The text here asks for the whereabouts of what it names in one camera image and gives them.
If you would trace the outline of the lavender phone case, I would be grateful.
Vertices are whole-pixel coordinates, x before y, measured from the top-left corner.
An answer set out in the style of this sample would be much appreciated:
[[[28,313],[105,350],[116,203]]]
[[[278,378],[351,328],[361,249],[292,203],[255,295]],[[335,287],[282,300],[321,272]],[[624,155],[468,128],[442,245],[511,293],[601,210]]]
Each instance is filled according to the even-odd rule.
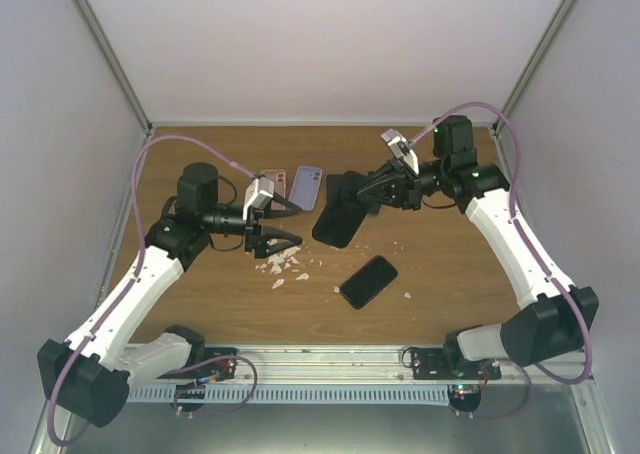
[[[288,200],[303,211],[315,207],[323,171],[318,167],[299,166],[291,187]]]

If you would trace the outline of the pink phone case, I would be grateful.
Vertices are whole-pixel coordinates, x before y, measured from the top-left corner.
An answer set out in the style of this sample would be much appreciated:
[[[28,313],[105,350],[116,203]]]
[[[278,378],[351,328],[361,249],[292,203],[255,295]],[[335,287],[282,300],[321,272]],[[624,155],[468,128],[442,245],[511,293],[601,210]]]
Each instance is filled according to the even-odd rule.
[[[261,172],[261,176],[268,179],[272,184],[272,194],[278,199],[286,198],[286,171],[284,169],[266,169]]]

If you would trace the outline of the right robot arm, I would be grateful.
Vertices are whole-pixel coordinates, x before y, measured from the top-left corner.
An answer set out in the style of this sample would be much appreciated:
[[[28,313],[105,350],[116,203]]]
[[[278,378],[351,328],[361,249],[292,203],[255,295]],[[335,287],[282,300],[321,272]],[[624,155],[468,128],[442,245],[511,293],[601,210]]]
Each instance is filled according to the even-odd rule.
[[[432,128],[433,160],[421,162],[414,144],[394,129],[381,138],[391,158],[361,188],[362,201],[403,210],[419,209],[426,196],[441,193],[478,229],[503,268],[519,311],[502,324],[453,332],[443,345],[443,367],[464,379],[479,362],[508,359],[520,367],[541,368],[545,361],[582,351],[578,384],[592,372],[590,327],[599,299],[578,287],[551,259],[522,215],[514,181],[495,164],[480,164],[473,126],[451,115]]]

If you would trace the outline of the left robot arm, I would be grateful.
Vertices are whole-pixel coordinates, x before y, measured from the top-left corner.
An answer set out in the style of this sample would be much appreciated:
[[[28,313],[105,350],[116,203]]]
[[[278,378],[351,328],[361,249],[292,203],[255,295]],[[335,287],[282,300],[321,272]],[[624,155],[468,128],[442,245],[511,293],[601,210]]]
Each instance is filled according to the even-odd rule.
[[[133,351],[126,346],[161,296],[212,246],[214,236],[240,237],[244,250],[257,259],[301,244],[295,234],[260,224],[271,217],[273,202],[286,205],[285,217],[299,211],[276,193],[271,180],[252,180],[238,205],[219,202],[223,179],[209,163],[185,167],[175,195],[144,236],[126,275],[65,341],[48,340],[40,348],[37,361],[51,409],[64,408],[104,427],[131,392],[157,378],[196,377],[203,384],[211,376],[203,337],[183,326],[171,326]]]

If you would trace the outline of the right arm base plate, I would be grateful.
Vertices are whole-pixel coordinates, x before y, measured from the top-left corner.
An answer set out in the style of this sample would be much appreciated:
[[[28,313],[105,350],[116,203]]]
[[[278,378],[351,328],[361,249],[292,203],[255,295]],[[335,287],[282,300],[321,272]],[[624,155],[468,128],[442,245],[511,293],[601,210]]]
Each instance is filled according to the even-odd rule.
[[[444,384],[449,406],[458,415],[475,417],[489,382],[502,379],[498,361],[454,363],[443,347],[407,346],[400,351],[399,361],[411,370],[414,380]]]

